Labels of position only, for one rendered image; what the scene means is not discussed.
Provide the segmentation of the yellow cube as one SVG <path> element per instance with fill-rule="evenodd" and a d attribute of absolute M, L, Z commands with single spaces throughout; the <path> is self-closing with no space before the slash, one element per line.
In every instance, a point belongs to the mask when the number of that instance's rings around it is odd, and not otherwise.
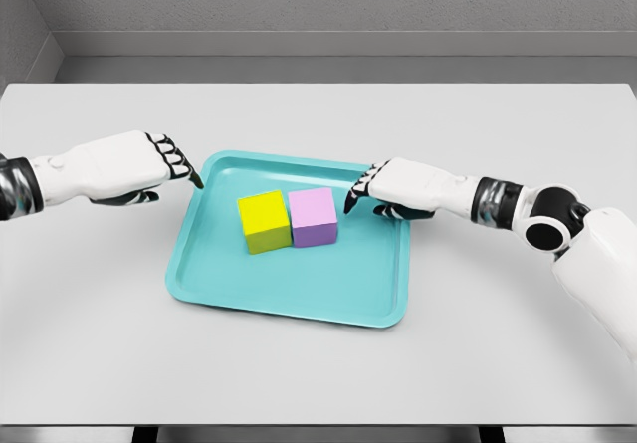
<path fill-rule="evenodd" d="M 251 255 L 292 245 L 291 223 L 281 190 L 243 197 L 237 204 Z"/>

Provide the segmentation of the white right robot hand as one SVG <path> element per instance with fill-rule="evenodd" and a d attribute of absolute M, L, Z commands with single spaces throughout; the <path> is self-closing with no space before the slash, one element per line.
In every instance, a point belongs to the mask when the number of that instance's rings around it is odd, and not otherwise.
<path fill-rule="evenodd" d="M 375 215 L 431 219 L 441 206 L 441 189 L 450 176 L 442 169 L 400 157 L 375 163 L 349 189 L 343 212 L 348 214 L 360 198 L 370 197 L 382 201 L 373 209 Z"/>

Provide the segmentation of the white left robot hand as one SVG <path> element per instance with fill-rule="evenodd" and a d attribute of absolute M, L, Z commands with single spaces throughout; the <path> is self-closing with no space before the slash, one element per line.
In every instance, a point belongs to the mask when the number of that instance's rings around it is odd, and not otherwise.
<path fill-rule="evenodd" d="M 165 134 L 129 131 L 83 146 L 89 159 L 84 194 L 96 204 L 123 206 L 158 199 L 154 190 L 177 179 L 204 184 L 184 152 Z"/>

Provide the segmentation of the pink cube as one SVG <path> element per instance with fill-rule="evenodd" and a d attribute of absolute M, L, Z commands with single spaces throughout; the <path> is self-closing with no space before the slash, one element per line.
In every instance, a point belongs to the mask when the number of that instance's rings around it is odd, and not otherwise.
<path fill-rule="evenodd" d="M 297 248 L 329 245 L 337 239 L 337 216 L 328 187 L 288 193 L 293 243 Z"/>

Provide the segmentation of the teal rectangular tray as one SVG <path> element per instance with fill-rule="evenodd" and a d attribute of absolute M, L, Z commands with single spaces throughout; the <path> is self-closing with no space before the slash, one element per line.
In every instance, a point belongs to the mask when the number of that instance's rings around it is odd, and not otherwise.
<path fill-rule="evenodd" d="M 239 199 L 267 191 L 332 190 L 341 209 L 367 165 L 225 150 L 207 158 L 165 285 L 177 300 L 256 313 L 388 328 L 408 302 L 410 224 L 376 216 L 362 199 L 337 215 L 335 243 L 249 253 Z"/>

